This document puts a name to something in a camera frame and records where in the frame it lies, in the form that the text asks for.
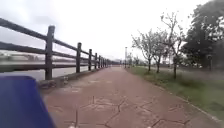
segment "blue object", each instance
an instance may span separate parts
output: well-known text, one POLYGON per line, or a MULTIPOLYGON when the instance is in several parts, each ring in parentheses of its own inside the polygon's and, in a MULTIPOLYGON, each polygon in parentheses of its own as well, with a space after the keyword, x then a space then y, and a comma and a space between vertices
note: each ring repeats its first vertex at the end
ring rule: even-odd
POLYGON ((55 128, 35 79, 0 77, 0 128, 55 128))

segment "sky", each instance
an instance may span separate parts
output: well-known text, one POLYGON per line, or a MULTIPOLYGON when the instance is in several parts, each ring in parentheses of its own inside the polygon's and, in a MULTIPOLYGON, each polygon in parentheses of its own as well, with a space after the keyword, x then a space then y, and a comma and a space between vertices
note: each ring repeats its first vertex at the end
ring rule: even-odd
MULTIPOLYGON (((54 25, 55 38, 72 46, 82 43, 85 51, 110 58, 124 59, 125 47, 143 59, 140 51, 132 49, 131 35, 151 28, 165 28, 160 21, 162 12, 179 11, 184 27, 198 4, 208 0, 0 0, 0 18, 12 21, 42 34, 54 25)), ((45 42, 0 27, 0 41, 35 48, 45 42)), ((54 45, 54 50, 75 54, 75 51, 54 45)))

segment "paved path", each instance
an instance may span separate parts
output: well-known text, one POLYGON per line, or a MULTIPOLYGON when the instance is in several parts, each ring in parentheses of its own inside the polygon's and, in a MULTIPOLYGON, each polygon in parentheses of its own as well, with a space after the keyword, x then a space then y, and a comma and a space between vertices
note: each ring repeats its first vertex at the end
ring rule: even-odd
POLYGON ((180 98, 121 67, 70 81, 44 100, 58 128, 219 128, 180 98))

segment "wooden fence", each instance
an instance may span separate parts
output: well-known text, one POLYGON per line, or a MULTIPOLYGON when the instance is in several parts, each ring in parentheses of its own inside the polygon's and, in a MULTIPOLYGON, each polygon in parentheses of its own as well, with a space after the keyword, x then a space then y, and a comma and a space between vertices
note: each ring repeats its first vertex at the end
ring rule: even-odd
POLYGON ((92 53, 92 49, 89 49, 88 52, 82 50, 81 43, 78 43, 77 47, 74 47, 74 46, 71 46, 65 42, 58 40, 58 39, 55 39, 54 38, 54 31, 55 31, 54 26, 48 27, 47 35, 40 34, 38 32, 35 32, 33 30, 22 27, 20 25, 14 24, 14 23, 4 20, 2 18, 0 18, 0 26, 46 41, 45 50, 27 47, 27 46, 15 45, 15 44, 5 43, 5 42, 0 41, 0 50, 18 51, 18 52, 26 52, 26 53, 44 54, 45 55, 45 64, 1 65, 0 72, 44 69, 45 70, 45 80, 51 80, 52 79, 52 69, 54 69, 54 68, 76 67, 76 73, 80 73, 81 66, 88 66, 88 70, 90 71, 90 70, 92 70, 91 69, 92 66, 94 66, 94 68, 97 69, 97 68, 107 67, 108 65, 116 63, 116 62, 110 61, 109 59, 105 59, 102 56, 98 56, 97 53, 95 53, 95 55, 94 55, 92 53), (76 56, 53 51, 53 43, 76 51, 76 56), (88 55, 88 58, 81 57, 82 53, 88 55), (53 56, 74 59, 76 61, 76 64, 74 64, 74 65, 53 64, 52 63, 53 56), (83 64, 83 63, 80 63, 81 61, 87 61, 88 63, 83 64))

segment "river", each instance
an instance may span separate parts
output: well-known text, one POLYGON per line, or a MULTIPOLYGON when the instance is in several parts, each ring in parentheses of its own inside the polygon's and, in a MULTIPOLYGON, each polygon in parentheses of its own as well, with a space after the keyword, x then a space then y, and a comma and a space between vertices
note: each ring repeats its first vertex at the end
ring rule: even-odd
MULTIPOLYGON (((13 64, 21 64, 21 65, 26 65, 26 64, 44 64, 44 62, 18 62, 18 61, 0 61, 0 65, 13 65, 13 64)), ((75 64, 71 62, 54 62, 53 64, 75 64)), ((87 71, 88 66, 80 67, 81 72, 87 71)), ((76 72, 76 68, 57 68, 53 69, 53 77, 58 77, 58 76, 64 76, 68 74, 72 74, 76 72)), ((0 73, 0 76, 31 76, 35 78, 37 81, 44 80, 45 78, 45 71, 44 70, 30 70, 30 71, 15 71, 15 72, 4 72, 0 73)))

